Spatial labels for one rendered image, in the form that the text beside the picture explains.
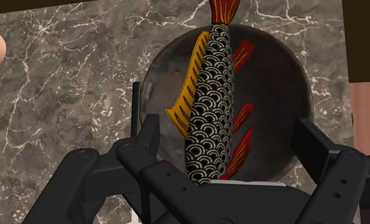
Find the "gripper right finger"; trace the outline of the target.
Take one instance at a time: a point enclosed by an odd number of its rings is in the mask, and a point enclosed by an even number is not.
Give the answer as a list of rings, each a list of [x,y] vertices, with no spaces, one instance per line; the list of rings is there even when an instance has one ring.
[[[317,184],[295,224],[352,224],[370,209],[370,157],[333,143],[307,118],[296,120],[290,147]]]

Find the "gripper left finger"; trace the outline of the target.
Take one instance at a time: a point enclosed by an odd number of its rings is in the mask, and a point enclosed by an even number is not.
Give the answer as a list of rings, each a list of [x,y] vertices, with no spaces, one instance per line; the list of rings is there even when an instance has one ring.
[[[63,158],[22,224],[92,224],[106,197],[122,194],[142,224],[231,224],[231,214],[184,173],[157,160],[158,114],[140,122],[140,82],[132,85],[131,135],[100,155]]]

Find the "black scaled toy fish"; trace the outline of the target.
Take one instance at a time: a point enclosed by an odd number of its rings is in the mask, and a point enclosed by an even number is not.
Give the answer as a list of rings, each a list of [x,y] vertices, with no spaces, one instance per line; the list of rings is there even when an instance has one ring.
[[[234,112],[234,72],[254,49],[244,39],[235,52],[231,50],[229,25],[240,0],[209,3],[211,27],[198,36],[180,94],[166,111],[185,138],[187,176],[198,185],[233,177],[248,156],[253,132],[249,128],[236,149],[231,148],[233,133],[253,109],[252,103],[246,103]]]

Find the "dark round plate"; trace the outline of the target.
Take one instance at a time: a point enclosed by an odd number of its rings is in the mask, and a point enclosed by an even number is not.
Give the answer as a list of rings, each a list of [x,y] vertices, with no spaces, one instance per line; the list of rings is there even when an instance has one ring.
[[[176,102],[185,80],[197,37],[208,26],[191,30],[163,48],[151,63],[141,88],[141,112],[160,116],[160,158],[185,170],[185,140],[166,109]],[[235,72],[235,110],[254,105],[246,122],[232,137],[235,148],[253,129],[250,152],[233,177],[240,181],[277,181],[297,159],[290,149],[294,122],[314,117],[309,80],[294,53],[279,39],[262,30],[240,24],[230,26],[231,48],[242,40],[254,45],[250,58]]]

